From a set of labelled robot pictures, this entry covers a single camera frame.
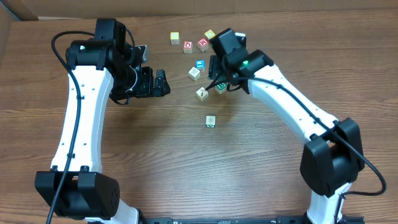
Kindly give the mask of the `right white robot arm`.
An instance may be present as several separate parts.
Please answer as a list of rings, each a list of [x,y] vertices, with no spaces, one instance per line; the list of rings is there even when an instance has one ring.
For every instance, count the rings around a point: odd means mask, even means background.
[[[360,129],[351,118],[339,121],[298,91],[264,52],[248,53],[245,34],[226,29],[210,39],[213,80],[242,88],[262,101],[303,144],[300,173],[311,189],[301,223],[364,223],[342,214],[347,193],[364,169]]]

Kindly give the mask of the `green block letter B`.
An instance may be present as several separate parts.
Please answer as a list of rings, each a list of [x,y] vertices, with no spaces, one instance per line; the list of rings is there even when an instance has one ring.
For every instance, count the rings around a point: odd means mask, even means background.
[[[226,87],[227,87],[227,84],[225,84],[225,83],[220,83],[220,84],[218,84],[218,85],[215,86],[215,90],[216,90],[219,94],[222,94],[224,91],[226,91]]]

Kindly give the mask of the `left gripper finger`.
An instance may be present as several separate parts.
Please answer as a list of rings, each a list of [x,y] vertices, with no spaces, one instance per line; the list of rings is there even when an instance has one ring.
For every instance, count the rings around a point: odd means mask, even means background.
[[[156,70],[156,78],[155,78],[155,85],[156,86],[165,86],[167,83],[165,70],[159,69]]]
[[[170,86],[167,82],[155,82],[152,96],[165,96],[170,93]]]

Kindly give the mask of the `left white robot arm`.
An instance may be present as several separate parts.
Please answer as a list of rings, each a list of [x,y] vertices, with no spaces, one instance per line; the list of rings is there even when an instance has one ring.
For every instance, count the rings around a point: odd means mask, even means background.
[[[146,66],[147,47],[116,19],[98,19],[85,40],[71,43],[59,61],[68,73],[68,102],[60,143],[35,188],[54,216],[88,223],[144,223],[142,212],[121,199],[119,183],[103,174],[101,139],[108,101],[170,93],[164,70]]]

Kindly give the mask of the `natural block swirl picture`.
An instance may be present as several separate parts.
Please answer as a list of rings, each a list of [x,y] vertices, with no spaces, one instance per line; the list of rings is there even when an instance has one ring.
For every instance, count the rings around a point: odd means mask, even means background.
[[[207,128],[214,128],[216,125],[216,117],[215,116],[207,116],[205,124],[206,124]]]

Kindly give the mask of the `natural block letter X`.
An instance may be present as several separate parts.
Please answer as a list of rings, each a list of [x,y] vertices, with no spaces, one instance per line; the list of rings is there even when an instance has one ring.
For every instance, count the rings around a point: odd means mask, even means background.
[[[208,98],[208,91],[204,87],[201,87],[199,90],[196,91],[196,96],[200,101],[203,101]]]

